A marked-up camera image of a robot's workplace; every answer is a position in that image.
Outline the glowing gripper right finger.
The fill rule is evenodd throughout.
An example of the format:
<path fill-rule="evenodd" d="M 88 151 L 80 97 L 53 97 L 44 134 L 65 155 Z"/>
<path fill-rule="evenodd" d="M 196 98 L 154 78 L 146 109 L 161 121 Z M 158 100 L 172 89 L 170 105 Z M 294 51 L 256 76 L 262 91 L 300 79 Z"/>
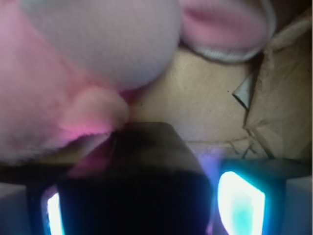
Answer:
<path fill-rule="evenodd" d="M 311 235 L 311 159 L 224 160 L 215 235 Z"/>

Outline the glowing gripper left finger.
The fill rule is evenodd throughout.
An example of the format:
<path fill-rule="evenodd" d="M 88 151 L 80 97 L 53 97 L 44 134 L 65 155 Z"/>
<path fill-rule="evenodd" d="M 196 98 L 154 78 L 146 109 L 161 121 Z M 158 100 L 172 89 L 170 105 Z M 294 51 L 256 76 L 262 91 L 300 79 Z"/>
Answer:
<path fill-rule="evenodd" d="M 32 218 L 27 202 L 26 186 L 0 184 L 0 233 L 2 235 L 31 235 L 31 222 L 36 222 L 41 235 L 64 235 L 60 198 L 50 187 L 39 198 L 39 218 Z"/>

